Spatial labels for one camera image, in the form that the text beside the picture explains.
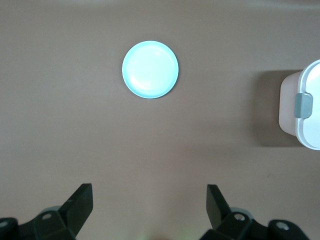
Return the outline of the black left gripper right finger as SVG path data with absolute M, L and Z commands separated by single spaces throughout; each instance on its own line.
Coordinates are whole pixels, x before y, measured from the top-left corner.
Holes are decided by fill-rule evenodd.
M 207 185 L 206 212 L 211 223 L 202 240 L 308 240 L 293 222 L 274 219 L 264 226 L 247 210 L 230 207 L 219 187 Z

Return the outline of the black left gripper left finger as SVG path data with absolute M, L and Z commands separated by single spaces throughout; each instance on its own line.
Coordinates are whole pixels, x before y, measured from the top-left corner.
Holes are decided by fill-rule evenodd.
M 75 240 L 93 210 L 93 187 L 83 183 L 62 206 L 44 209 L 19 224 L 14 217 L 0 219 L 2 240 Z

